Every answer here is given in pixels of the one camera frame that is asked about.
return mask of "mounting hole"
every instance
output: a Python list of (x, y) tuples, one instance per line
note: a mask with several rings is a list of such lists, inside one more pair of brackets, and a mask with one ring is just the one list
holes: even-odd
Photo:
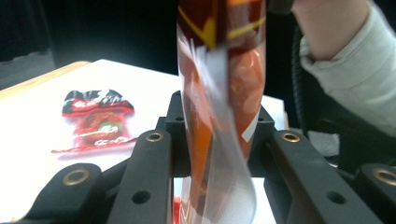
[(90, 176), (90, 171), (85, 168), (80, 168), (69, 172), (64, 176), (64, 184), (66, 186), (73, 186), (84, 182)]
[(161, 134), (161, 133), (151, 133), (151, 134), (146, 136), (146, 139), (149, 142), (158, 142), (158, 141), (163, 140), (163, 134)]
[(295, 135), (294, 133), (284, 133), (282, 135), (283, 140), (288, 141), (288, 142), (299, 142), (300, 137)]
[(375, 178), (378, 180), (387, 183), (392, 186), (396, 186), (396, 174), (389, 170), (381, 169), (381, 168), (376, 168), (373, 170), (373, 175)]
[(132, 202), (137, 204), (146, 203), (149, 201), (150, 194), (146, 190), (140, 190), (132, 196)]
[(333, 203), (345, 204), (347, 202), (346, 198), (338, 192), (330, 191), (327, 193), (327, 198)]

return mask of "gray sleeve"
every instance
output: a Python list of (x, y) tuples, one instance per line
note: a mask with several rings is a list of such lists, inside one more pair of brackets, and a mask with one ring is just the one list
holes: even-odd
[(340, 105), (396, 136), (396, 36), (381, 10), (370, 15), (357, 35), (330, 61), (314, 62), (301, 41), (302, 66)]

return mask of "snack bag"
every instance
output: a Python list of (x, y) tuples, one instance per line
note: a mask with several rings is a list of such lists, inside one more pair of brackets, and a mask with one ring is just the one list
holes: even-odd
[(246, 161), (265, 73), (265, 0), (180, 0), (177, 55), (191, 159), (180, 223), (250, 223)]
[(52, 153), (114, 147), (134, 140), (128, 129), (134, 107), (116, 91), (70, 91), (62, 115), (74, 129), (72, 146)]

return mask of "wooden table edge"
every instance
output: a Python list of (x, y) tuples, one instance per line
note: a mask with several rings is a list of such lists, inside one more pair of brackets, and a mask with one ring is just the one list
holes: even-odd
[(81, 62), (70, 63), (69, 65), (58, 68), (56, 70), (48, 72), (48, 73), (41, 75), (39, 77), (34, 77), (32, 79), (24, 81), (24, 82), (17, 84), (15, 86), (3, 89), (0, 91), (0, 101), (5, 100), (5, 99), (7, 99), (11, 96), (14, 96), (16, 94), (19, 94), (21, 92), (30, 90), (30, 89), (37, 87), (47, 81), (50, 81), (56, 77), (60, 77), (68, 72), (76, 70), (76, 69), (78, 69), (84, 65), (87, 65), (87, 64), (90, 64), (90, 62), (81, 61)]

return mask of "white surface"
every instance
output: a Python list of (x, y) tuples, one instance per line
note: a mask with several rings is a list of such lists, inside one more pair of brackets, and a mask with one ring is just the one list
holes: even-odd
[[(180, 85), (176, 76), (101, 60), (0, 101), (0, 222), (24, 216), (38, 192), (64, 167), (89, 162), (104, 171), (131, 155), (131, 149), (51, 154), (67, 131), (62, 128), (61, 117), (67, 93), (105, 89), (119, 92), (135, 108), (131, 129), (138, 136), (154, 129), (158, 117), (166, 116), (171, 95)], [(263, 97), (262, 102), (276, 120), (276, 128), (284, 129), (283, 101)], [(254, 179), (254, 183), (258, 196), (266, 198), (262, 179)], [(258, 206), (256, 220), (275, 223), (268, 202), (260, 200)]]

